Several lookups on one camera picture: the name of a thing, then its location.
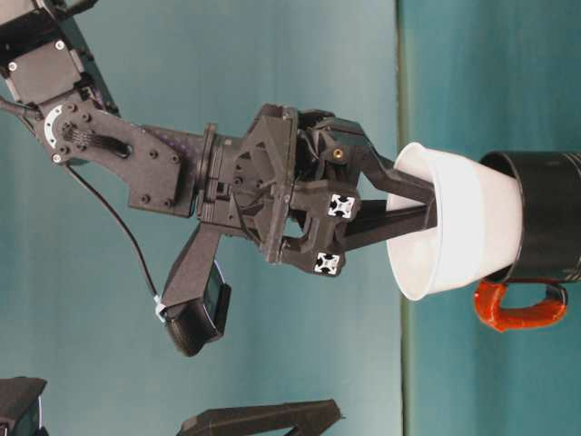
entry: wire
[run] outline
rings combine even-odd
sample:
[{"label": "wire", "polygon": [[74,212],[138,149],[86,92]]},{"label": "wire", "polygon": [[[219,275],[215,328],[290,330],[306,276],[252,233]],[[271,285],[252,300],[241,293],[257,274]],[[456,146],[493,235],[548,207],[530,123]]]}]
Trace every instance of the wire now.
[{"label": "wire", "polygon": [[10,103],[4,99],[2,95],[0,95],[0,111],[8,112],[14,116],[22,117],[22,118],[33,118],[40,120],[42,119],[42,114],[28,106],[23,106],[21,104]]},{"label": "wire", "polygon": [[114,220],[117,224],[121,227],[131,245],[133,247],[133,251],[135,252],[137,259],[139,261],[139,266],[142,269],[143,277],[145,282],[147,283],[147,287],[149,288],[150,292],[152,293],[153,298],[159,297],[157,290],[155,289],[155,284],[153,283],[152,276],[149,273],[149,269],[147,268],[147,263],[145,262],[145,258],[143,257],[142,249],[139,246],[139,243],[133,236],[133,233],[127,227],[127,224],[123,221],[121,216],[114,210],[114,208],[104,199],[104,197],[94,189],[78,172],[76,172],[70,165],[65,164],[63,165],[65,171],[71,175],[84,189],[86,189],[89,193],[95,196],[95,198],[99,201],[99,203],[113,216]]}]

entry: black mug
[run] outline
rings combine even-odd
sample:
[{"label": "black mug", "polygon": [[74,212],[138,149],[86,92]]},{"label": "black mug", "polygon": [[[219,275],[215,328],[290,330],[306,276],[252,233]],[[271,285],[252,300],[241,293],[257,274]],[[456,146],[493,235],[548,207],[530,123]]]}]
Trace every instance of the black mug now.
[{"label": "black mug", "polygon": [[[581,280],[581,154],[492,152],[480,162],[517,179],[523,225],[515,261],[478,286],[478,317],[501,332],[558,322],[567,304],[561,283]],[[532,307],[503,309],[502,298],[514,282],[544,283],[547,296]]]}]

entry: teal backdrop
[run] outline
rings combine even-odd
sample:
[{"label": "teal backdrop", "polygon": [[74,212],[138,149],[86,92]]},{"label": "teal backdrop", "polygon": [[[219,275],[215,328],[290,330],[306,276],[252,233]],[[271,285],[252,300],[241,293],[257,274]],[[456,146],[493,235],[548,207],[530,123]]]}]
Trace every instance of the teal backdrop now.
[{"label": "teal backdrop", "polygon": [[[581,150],[579,3],[402,0],[402,143],[487,151]],[[557,326],[499,334],[474,286],[406,304],[410,436],[581,433],[581,288]],[[539,286],[507,305],[540,300]]]},{"label": "teal backdrop", "polygon": [[[78,21],[130,121],[190,132],[212,121],[242,135],[263,103],[318,107],[396,154],[391,0],[116,0]],[[383,244],[324,280],[224,240],[226,336],[186,359],[111,217],[7,115],[0,138],[0,377],[49,381],[51,434],[170,435],[210,408],[327,398],[347,418],[330,435],[401,433],[399,293]],[[122,183],[80,171],[131,225],[162,286],[194,220],[129,210]]]}]

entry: screw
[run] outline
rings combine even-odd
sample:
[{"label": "screw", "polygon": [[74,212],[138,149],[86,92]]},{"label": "screw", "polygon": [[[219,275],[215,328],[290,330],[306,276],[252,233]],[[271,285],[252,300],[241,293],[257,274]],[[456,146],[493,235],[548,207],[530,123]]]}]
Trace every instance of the screw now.
[{"label": "screw", "polygon": [[336,148],[335,150],[333,150],[333,157],[338,161],[340,161],[343,158],[343,155],[344,153],[340,148]]}]

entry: red handle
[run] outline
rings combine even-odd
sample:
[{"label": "red handle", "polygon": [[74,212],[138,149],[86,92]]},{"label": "red handle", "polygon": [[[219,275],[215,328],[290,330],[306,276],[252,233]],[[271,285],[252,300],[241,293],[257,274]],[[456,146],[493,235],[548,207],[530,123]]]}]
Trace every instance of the red handle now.
[{"label": "red handle", "polygon": [[564,287],[547,285],[547,297],[531,307],[503,309],[502,299],[507,285],[481,281],[474,292],[474,307],[478,318],[498,332],[547,327],[563,319],[566,313],[567,295]]}]

